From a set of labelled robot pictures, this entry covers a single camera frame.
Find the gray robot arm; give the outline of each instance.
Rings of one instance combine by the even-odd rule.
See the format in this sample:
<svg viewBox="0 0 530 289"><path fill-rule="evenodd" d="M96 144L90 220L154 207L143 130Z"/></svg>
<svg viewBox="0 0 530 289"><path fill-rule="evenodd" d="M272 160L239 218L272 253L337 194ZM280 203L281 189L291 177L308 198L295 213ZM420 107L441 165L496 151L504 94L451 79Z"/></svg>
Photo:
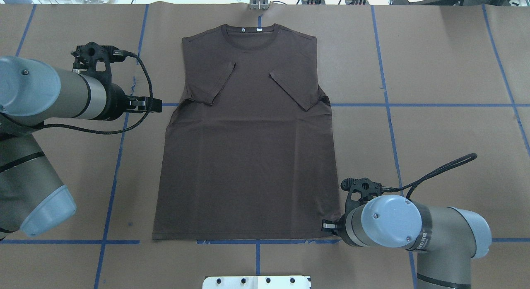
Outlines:
<svg viewBox="0 0 530 289"><path fill-rule="evenodd" d="M161 112L161 100L153 98L143 63L150 97L125 95L111 81L110 64L137 57L133 53L90 42L72 55L73 72L37 60L0 57L0 240L16 230L38 236L76 211L68 188L32 132L58 126L117 134L141 122L120 131L99 132L44 125L46 119L114 120L124 112L135 112L144 113L143 120L149 112ZM96 69L98 63L105 64L104 71Z"/></svg>
<svg viewBox="0 0 530 289"><path fill-rule="evenodd" d="M345 214L337 222L324 221L323 230L355 247L417 252L419 289L471 288L471 259L484 257L491 244L482 216L398 195L381 196L385 187L367 178L346 179L341 187L349 192ZM361 193L361 199L352 200L353 193Z"/></svg>

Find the t-shirt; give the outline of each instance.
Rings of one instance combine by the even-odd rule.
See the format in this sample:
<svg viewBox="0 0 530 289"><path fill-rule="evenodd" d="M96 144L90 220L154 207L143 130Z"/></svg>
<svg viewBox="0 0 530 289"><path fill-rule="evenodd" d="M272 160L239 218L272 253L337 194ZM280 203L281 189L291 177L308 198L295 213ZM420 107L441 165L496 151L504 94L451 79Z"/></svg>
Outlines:
<svg viewBox="0 0 530 289"><path fill-rule="evenodd" d="M182 39L153 239L328 236L339 188L316 38L275 24Z"/></svg>

